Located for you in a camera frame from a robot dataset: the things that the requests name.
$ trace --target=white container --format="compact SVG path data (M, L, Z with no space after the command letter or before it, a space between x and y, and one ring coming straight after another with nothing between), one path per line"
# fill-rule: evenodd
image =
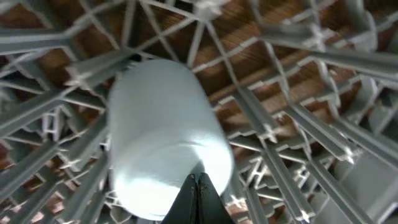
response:
M194 74L169 60L140 63L112 89L111 183L132 214L162 220L188 174L206 172L221 194L233 156Z

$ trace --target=shiny white surface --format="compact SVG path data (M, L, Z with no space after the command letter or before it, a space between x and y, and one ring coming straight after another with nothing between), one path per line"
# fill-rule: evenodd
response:
M186 176L206 172L219 194L232 173L229 144L194 74L150 60L110 94L111 183L134 215L162 220Z

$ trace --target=brown surface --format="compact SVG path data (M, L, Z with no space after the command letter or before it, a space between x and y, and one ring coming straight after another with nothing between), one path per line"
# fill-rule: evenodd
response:
M101 2L104 1L97 0L95 1L95 4L98 5ZM49 0L47 1L47 4L51 10L55 12L58 17L58 22L63 28L71 26L75 19L79 18L85 13L78 0ZM185 4L180 1L178 2L177 6L184 10L192 10L192 7L189 4ZM397 10L398 8L396 0L365 1L365 6L372 14L374 14L375 17L383 16L388 12ZM105 21L109 23L118 41L121 39L125 7L126 5L122 4L107 12L105 15ZM261 14L263 15L264 21L266 23L278 23L299 13L303 10L303 7L303 1L264 0L261 1ZM157 7L152 7L152 9L156 14L156 18L162 30L184 19L183 16L171 13L170 11L164 9ZM347 23L349 19L346 14L343 1L336 1L331 7L323 10L320 14L320 17L323 27L330 28L337 32L336 37L333 37L332 40L329 40L328 42L332 42L333 40L341 38L341 36L347 32L347 30L352 28L351 24ZM27 29L43 27L42 23L35 17L35 15L24 9L24 7L20 4L11 9L9 12L0 16L0 21L5 27L8 28ZM221 43L227 51L237 47L241 42L249 39L250 37L259 35L259 29L253 21L252 12L250 11L247 0L232 0L229 4L222 8L222 16L214 20L213 24L218 36L221 39ZM137 46L148 38L155 36L155 32L149 25L141 7L137 8L134 28L135 32L133 34L133 38L131 39L132 46ZM193 23L167 37L167 40L174 48L181 62L186 62L187 60L188 50L195 32L195 28L196 23ZM396 31L396 28L397 27L395 26L394 28L379 34L379 50L384 50L386 48L386 43L388 43L392 34ZM92 58L114 50L107 37L98 31L94 26L90 26L89 28L85 29L73 40L81 49L85 58ZM308 54L306 51L295 50L287 47L274 48L277 56L284 65L295 62L296 60ZM163 46L159 42L149 49L146 49L146 52L161 57L170 58L168 53L164 50ZM194 64L195 66L200 65L217 58L218 56L220 56L220 54L218 53L215 44L206 30L201 40ZM65 66L70 64L71 61L62 50L51 50L37 61L40 67L44 70L46 76L48 76L50 81L56 86L61 87L63 83L69 79L68 73L65 70ZM238 80L243 85L248 85L260 78L266 77L272 71L274 71L270 58L267 56L264 45L261 42L253 44L239 54L231 57L230 61L233 64L233 68ZM2 64L6 63L4 57L1 58L0 62ZM332 73L336 74L333 76L333 78L337 82L341 82L354 75L352 71L342 68L329 67L329 69L333 71ZM198 72L196 76L198 77L206 94L209 96L210 101L217 101L234 91L234 86L226 71L224 63L219 63L213 67ZM288 81L290 86L290 95L294 101L302 100L324 89L324 84L319 77L317 66L314 63L304 66L301 71L289 78ZM344 111L352 102L356 92L358 91L358 88L359 85L355 85L351 91L341 95L341 111ZM276 83L272 85L264 85L257 90L254 90L254 93L270 112L278 111L287 106L286 99L281 93L279 85ZM24 93L19 91L18 95L24 99L30 97L29 95L25 96ZM307 108L325 121L331 119L326 103L314 102L308 105ZM82 110L81 113L84 116L84 119L87 121L92 121L93 118L98 115L98 112L89 109ZM241 110L234 101L223 105L222 108L216 112L216 115L226 131L248 124L247 118L242 114ZM292 125L292 120L288 116L281 116L277 121L281 125L280 132L277 136L279 140L291 138L292 136L297 135L297 132ZM233 147L233 149L234 155L237 159L240 159L251 153L250 151L240 147ZM0 148L0 165L2 168L10 165L5 159L5 155L6 152L4 149ZM56 209L55 205L58 203L59 198L55 197L52 199L52 203L48 204L47 206ZM239 211L241 210L231 209L232 213Z

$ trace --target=black pointed object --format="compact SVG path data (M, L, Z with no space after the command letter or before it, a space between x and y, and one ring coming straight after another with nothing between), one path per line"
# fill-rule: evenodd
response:
M185 179L170 211L162 224L234 224L218 196L209 176L201 173Z

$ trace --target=plastic grid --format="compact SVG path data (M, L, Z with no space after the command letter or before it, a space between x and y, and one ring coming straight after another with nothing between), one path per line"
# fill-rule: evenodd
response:
M335 34L330 29L321 27L318 12L334 1L308 0L305 2L307 9L300 14L284 20L281 24L266 24L259 13L259 2L251 0L250 6L262 34L259 37L251 37L240 46L226 52L211 23L217 16L214 12L218 6L203 8L202 3L205 1L195 3L194 14L173 7L173 1L127 1L128 13L120 44L100 14L125 1L106 1L96 5L93 1L81 0L80 4L86 14L65 31L57 29L59 25L54 22L55 16L43 1L2 2L1 12L6 12L19 2L32 11L47 29L3 29L0 35L1 55L5 55L9 61L2 67L0 75L0 133L2 143L10 149L9 160L16 165L1 174L1 200L8 198L11 201L11 205L2 211L2 218L7 217L11 223L20 223L32 219L40 211L44 215L42 221L49 223L73 220L93 222L97 217L99 222L114 220L121 223L129 219L130 216L118 207L118 201L112 191L104 187L103 183L109 167L104 152L109 150L110 140L107 138L108 130L104 120L106 91L100 84L119 75L126 67L134 66L135 62L129 59L132 55L139 54L143 60L157 58L158 56L144 52L157 41L165 47L172 59L178 61L165 37L198 21L188 53L187 66L197 73L218 63L226 65L236 91L231 96L219 100L213 108L217 110L223 104L235 100L248 117L250 126L227 133L227 136L232 145L256 151L255 155L237 164L234 179L224 194L226 204L240 205L240 202L246 199L253 223L267 223L266 217L272 216L274 209L282 205L286 205L288 212L281 216L281 222L309 222L315 212L307 202L307 197L319 184L352 223L371 223L369 217L328 173L327 168L335 159L353 162L362 150L370 152L395 169L398 168L397 143L392 140L392 136L388 136L391 132L385 131L395 128L394 119L398 110L395 92L398 57L394 55L397 53L397 36L391 41L388 54L375 52L377 33L390 28L398 20L398 12L374 20L364 9L362 1L347 0L347 9L357 29L352 30L350 35L343 39L325 44L325 41ZM128 46L128 42L137 4L144 9L156 36L133 49ZM181 14L186 19L161 30L150 5ZM109 39L114 52L88 60L83 59L71 38L90 25L94 25ZM193 67L205 29L221 56ZM275 72L250 85L242 85L234 74L229 58L259 41L264 43ZM310 54L293 64L283 65L276 57L274 45L304 49ZM341 49L347 45L353 47ZM66 83L69 87L62 90L54 87L34 62L48 50L56 48L62 48L73 62L67 67L72 78ZM315 62L318 66L319 74L327 88L306 100L293 102L289 95L287 79L310 62ZM336 83L327 70L327 64L356 70L357 75ZM7 78L7 75L15 71L20 71L26 78ZM341 104L341 94L357 82L361 82L362 85L355 101L345 114L339 114L337 108ZM252 92L262 85L271 83L279 84L289 103L287 108L273 114L267 112ZM28 91L38 96L19 103L10 88ZM93 96L82 95L76 91L77 88L88 90ZM314 101L326 101L335 121L326 124L304 107ZM87 126L70 103L99 110L101 116ZM374 108L373 111L367 115L371 108ZM294 120L300 136L271 144L269 141L277 141L275 134L278 124L275 118L281 114L287 114ZM66 129L70 129L72 134L65 136ZM248 138L252 134L255 134L259 141ZM313 142L319 142L324 147L322 153L315 157L311 156ZM29 152L30 145L39 148ZM55 155L64 161L62 168L67 174L66 177L59 178L45 166ZM292 161L293 165L287 168L281 158ZM96 161L87 164L90 159ZM272 176L265 175L266 172L271 172ZM33 175L45 183L38 191L30 194L22 184ZM79 187L72 191L67 187L68 182L74 182ZM53 193L64 199L66 204L65 209L57 216L44 207ZM259 197L269 198L271 202L262 205ZM29 203L32 201L31 198L39 198L39 203ZM100 214L103 204L111 208L109 215ZM24 212L25 215L11 212L12 208L21 206L23 211L29 212ZM247 214L240 213L234 218L238 221L247 217Z

